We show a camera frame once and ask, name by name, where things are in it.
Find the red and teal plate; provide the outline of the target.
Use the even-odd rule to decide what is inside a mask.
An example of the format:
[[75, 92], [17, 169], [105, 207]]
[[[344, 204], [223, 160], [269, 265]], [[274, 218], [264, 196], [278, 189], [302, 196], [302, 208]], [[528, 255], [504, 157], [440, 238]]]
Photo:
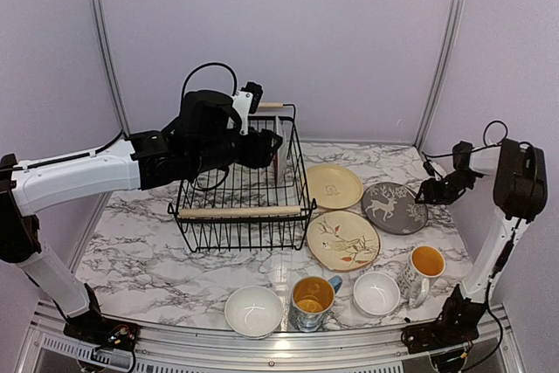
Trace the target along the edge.
[[287, 169], [287, 155], [289, 148], [289, 135], [285, 134], [283, 122], [278, 115], [275, 116], [274, 133], [278, 135], [282, 143], [279, 146], [274, 157], [274, 176], [277, 185], [284, 182], [286, 169]]

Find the grey reindeer plate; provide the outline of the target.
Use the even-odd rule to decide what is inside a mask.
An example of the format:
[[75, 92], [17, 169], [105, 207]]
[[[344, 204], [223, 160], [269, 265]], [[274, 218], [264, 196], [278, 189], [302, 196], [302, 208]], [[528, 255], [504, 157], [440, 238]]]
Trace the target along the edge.
[[410, 235], [427, 225], [425, 204], [415, 202], [408, 187], [393, 182], [375, 183], [363, 193], [362, 211], [376, 227], [395, 235]]

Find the black wire dish rack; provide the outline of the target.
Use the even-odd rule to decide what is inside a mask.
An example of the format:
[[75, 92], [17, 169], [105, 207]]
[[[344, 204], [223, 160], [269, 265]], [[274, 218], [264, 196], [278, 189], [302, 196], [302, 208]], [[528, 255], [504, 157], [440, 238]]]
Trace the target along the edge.
[[250, 116], [251, 128], [274, 131], [275, 116], [289, 135], [284, 182], [277, 185], [274, 157], [264, 169], [238, 163], [228, 172], [213, 169], [195, 182], [180, 182], [167, 212], [191, 252], [293, 249], [305, 242], [317, 203], [309, 197], [307, 176], [292, 103], [265, 103]]

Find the pale yellow round plate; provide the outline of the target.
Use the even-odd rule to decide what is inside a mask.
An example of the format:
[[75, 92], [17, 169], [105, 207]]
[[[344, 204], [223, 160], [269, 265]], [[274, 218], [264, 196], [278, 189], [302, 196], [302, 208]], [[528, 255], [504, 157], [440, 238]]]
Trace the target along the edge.
[[316, 165], [307, 169], [306, 176], [309, 197], [324, 209], [347, 209], [362, 198], [362, 181], [353, 171], [340, 165]]

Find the cream bird pattern plate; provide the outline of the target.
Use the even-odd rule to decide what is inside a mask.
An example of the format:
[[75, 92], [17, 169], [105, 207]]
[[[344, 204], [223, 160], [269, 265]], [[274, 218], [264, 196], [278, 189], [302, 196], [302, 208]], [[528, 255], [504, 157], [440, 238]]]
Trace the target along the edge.
[[307, 247], [328, 270], [346, 273], [371, 264], [381, 243], [365, 218], [350, 211], [330, 211], [309, 223]]

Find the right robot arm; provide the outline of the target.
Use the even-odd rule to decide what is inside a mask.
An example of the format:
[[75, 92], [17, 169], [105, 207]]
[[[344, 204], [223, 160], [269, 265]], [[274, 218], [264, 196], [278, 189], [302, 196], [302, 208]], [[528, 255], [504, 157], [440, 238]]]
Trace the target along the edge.
[[423, 181], [415, 201], [452, 204], [471, 190], [477, 179], [490, 176], [495, 213], [471, 271], [454, 288], [441, 315], [431, 324], [433, 338], [442, 345], [450, 345], [477, 328], [515, 246], [548, 199], [544, 153], [529, 142], [503, 138], [479, 148], [459, 142], [449, 156], [454, 171], [440, 179], [432, 176]]

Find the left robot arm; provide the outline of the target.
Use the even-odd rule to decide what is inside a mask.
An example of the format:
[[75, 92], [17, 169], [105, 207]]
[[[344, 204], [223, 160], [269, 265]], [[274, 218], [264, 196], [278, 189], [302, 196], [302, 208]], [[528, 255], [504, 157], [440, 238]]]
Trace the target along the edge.
[[283, 139], [250, 127], [260, 96], [245, 89], [186, 93], [179, 115], [163, 130], [119, 136], [107, 147], [51, 160], [1, 159], [1, 260], [19, 267], [59, 306], [69, 325], [104, 342], [110, 323], [93, 290], [78, 281], [38, 236], [38, 212], [56, 204], [118, 190], [150, 190], [195, 181], [236, 163], [269, 166]]

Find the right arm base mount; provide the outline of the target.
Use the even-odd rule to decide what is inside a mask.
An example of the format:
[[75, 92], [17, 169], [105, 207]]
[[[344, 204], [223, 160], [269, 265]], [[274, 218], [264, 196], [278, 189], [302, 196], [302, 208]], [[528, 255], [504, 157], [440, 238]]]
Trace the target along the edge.
[[432, 321], [406, 326], [401, 341], [410, 354], [417, 354], [472, 342], [479, 336], [476, 327], [444, 325], [442, 321]]

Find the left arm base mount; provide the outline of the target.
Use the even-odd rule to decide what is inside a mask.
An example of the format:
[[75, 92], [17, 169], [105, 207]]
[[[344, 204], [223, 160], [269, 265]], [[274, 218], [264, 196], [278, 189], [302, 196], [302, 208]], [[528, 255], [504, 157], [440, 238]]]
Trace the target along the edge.
[[98, 349], [121, 349], [132, 352], [135, 349], [140, 327], [129, 321], [104, 318], [88, 326], [67, 323], [64, 335], [94, 344]]

